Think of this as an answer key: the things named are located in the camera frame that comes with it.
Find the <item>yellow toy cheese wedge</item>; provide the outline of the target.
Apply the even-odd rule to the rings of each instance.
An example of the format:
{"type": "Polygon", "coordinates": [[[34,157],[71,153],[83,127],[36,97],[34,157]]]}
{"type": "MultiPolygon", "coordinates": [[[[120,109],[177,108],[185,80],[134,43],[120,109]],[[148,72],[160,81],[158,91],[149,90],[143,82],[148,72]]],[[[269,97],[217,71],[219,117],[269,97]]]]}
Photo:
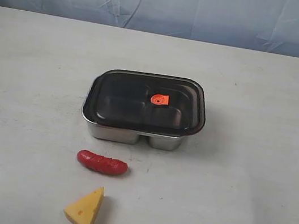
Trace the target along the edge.
{"type": "Polygon", "coordinates": [[[104,199],[104,187],[68,205],[63,211],[72,224],[94,224],[104,199]]]}

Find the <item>red toy sausage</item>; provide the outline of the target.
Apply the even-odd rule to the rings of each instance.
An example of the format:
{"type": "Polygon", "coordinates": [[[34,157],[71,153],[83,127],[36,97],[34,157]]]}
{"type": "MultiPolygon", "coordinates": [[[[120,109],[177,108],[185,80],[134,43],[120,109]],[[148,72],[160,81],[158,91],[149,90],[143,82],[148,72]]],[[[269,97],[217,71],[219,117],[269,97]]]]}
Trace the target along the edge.
{"type": "Polygon", "coordinates": [[[108,158],[88,150],[77,153],[77,160],[84,167],[110,176],[122,175],[128,170],[128,165],[118,159],[108,158]]]}

